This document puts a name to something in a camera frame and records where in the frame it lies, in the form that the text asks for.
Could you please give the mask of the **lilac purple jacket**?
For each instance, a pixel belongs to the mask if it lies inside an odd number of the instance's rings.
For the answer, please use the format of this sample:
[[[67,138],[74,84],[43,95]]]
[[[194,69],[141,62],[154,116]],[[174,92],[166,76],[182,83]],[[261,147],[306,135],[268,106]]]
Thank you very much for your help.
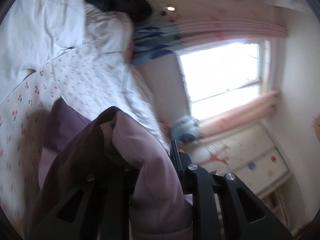
[[[57,204],[72,198],[56,218],[72,224],[82,196],[89,193],[78,239],[191,239],[191,204],[161,143],[117,107],[89,121],[64,100],[48,118],[39,165],[40,192],[31,230],[44,239],[59,229],[43,230]]]

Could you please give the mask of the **white painted cabinet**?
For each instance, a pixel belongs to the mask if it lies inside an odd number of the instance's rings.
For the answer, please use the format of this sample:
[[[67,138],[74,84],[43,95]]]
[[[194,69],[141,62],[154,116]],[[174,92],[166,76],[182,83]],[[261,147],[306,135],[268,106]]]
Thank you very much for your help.
[[[210,173],[223,176],[232,172],[256,195],[272,191],[291,176],[283,156],[259,123],[191,144],[184,151]]]

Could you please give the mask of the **blue cartoon curtain right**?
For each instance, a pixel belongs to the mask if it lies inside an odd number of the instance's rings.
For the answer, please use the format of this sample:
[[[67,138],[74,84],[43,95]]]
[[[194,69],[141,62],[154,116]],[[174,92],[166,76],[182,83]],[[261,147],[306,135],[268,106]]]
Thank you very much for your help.
[[[175,122],[171,128],[170,139],[183,144],[202,138],[203,134],[200,132],[200,121],[192,116],[186,116]]]

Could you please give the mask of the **blue cartoon curtain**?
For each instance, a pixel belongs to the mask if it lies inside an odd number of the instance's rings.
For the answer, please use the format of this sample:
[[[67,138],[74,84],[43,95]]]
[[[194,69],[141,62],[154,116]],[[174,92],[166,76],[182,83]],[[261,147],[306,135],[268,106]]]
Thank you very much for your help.
[[[135,26],[132,64],[141,66],[150,60],[184,48],[175,22],[146,22]]]
[[[183,144],[202,138],[203,134],[200,132],[200,121],[192,116],[186,116],[175,122],[171,128],[170,139]]]

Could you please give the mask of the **window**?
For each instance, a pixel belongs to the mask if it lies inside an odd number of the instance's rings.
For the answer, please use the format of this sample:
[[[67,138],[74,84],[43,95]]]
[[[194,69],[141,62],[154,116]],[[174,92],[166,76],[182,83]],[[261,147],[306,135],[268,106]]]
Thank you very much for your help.
[[[229,42],[180,54],[191,116],[205,120],[260,96],[265,54],[264,41]]]

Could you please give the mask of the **blue cartoon curtain left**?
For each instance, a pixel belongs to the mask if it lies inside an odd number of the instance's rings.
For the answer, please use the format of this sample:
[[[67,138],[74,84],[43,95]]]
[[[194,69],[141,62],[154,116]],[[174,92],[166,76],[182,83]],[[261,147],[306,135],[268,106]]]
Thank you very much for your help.
[[[184,48],[175,22],[146,22],[135,26],[132,64],[141,66],[150,60]]]

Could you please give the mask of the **cherry print bed quilt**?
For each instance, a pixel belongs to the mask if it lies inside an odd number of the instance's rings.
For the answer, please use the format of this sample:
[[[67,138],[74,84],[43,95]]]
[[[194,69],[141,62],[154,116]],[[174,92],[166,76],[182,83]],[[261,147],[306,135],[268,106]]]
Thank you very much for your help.
[[[88,120],[118,107],[164,142],[152,94],[125,60],[132,35],[127,14],[84,0],[16,0],[1,23],[1,208],[21,237],[57,99]]]

